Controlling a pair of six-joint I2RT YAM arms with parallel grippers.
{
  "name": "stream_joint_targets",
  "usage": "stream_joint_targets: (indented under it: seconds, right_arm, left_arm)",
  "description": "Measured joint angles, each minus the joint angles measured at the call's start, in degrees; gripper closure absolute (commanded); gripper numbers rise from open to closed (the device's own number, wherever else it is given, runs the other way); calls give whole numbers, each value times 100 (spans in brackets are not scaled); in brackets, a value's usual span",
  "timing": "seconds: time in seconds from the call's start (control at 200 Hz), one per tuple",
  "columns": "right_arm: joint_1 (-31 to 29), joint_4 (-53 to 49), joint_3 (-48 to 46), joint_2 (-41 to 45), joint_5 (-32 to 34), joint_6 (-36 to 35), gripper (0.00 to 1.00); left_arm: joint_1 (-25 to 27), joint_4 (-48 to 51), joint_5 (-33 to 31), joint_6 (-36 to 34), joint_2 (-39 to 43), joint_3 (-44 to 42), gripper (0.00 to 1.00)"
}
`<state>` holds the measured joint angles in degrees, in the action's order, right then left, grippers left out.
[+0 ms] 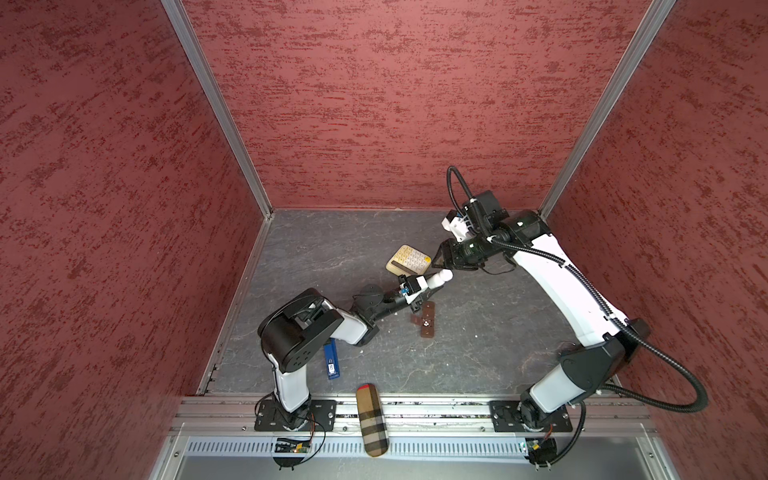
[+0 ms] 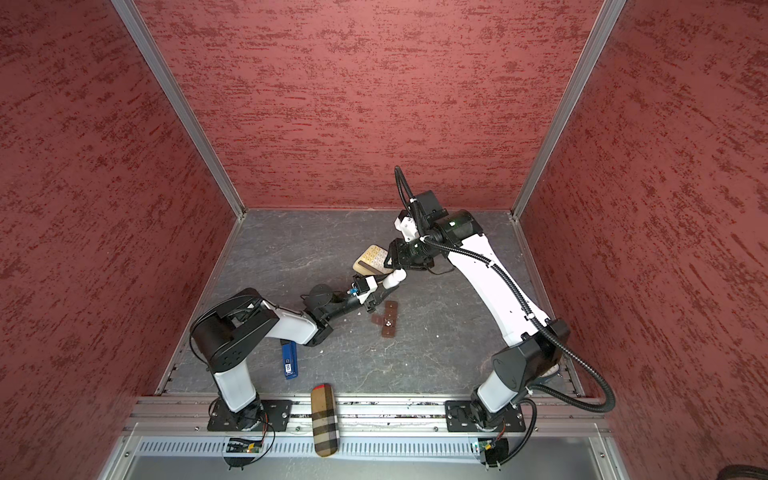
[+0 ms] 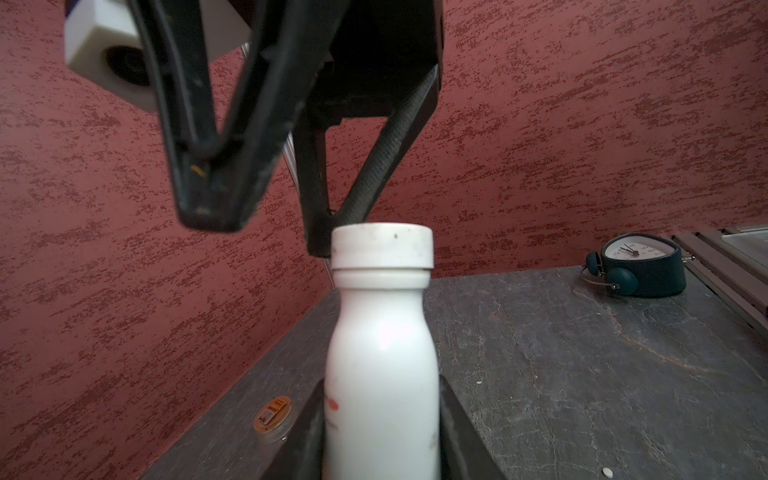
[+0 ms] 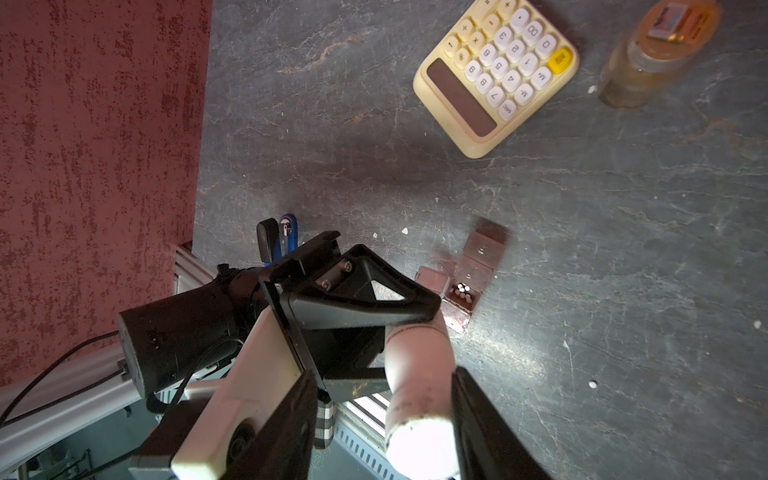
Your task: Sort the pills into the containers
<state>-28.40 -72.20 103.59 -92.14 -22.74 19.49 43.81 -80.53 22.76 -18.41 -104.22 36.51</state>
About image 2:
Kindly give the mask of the white pill bottle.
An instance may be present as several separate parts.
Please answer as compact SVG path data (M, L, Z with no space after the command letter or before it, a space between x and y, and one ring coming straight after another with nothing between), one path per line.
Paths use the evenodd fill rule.
M384 289L390 290L397 287L401 282L403 282L407 277L407 273L405 270L397 269L388 274L384 280L382 281L381 285Z

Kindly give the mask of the brown weekly pill organizer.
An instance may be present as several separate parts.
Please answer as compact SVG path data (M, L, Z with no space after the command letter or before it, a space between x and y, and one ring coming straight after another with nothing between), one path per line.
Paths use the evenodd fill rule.
M383 338L394 338L396 336L396 326L398 318L399 304L395 301L387 300L384 303L384 313L373 313L371 321L381 328Z

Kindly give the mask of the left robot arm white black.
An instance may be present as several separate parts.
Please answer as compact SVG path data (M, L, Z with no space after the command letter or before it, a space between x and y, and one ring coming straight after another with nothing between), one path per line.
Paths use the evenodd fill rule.
M332 320L360 308L374 311L405 279L400 269L387 275L355 275L345 291L318 284L303 296L301 311L280 307L246 288L199 317L189 338L212 374L219 398L229 412L239 414L257 402L246 360L262 340L317 346L332 333Z

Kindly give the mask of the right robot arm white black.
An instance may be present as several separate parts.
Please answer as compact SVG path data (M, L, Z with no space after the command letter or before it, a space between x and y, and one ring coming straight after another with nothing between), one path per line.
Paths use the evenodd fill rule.
M434 211L415 220L407 209L394 221L401 236L390 243L385 265L399 280L407 269L430 269L444 256L469 281L496 322L506 347L492 357L492 370L472 393L475 421L490 423L524 398L535 385L560 373L562 349L542 329L565 343L562 321L550 324L546 313L511 278L476 219L465 210Z

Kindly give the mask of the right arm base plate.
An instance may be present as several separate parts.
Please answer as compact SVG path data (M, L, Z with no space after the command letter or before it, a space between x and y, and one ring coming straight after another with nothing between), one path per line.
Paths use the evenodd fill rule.
M522 433L526 429L520 408L507 405L493 413L479 400L448 400L444 403L447 430L451 433Z

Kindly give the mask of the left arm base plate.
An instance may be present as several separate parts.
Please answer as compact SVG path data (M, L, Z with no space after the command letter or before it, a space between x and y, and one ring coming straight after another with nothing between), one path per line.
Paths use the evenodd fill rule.
M273 429L284 432L290 419L291 400L260 400L257 398L239 412L229 410L226 402L217 398L209 405L209 432L257 432Z

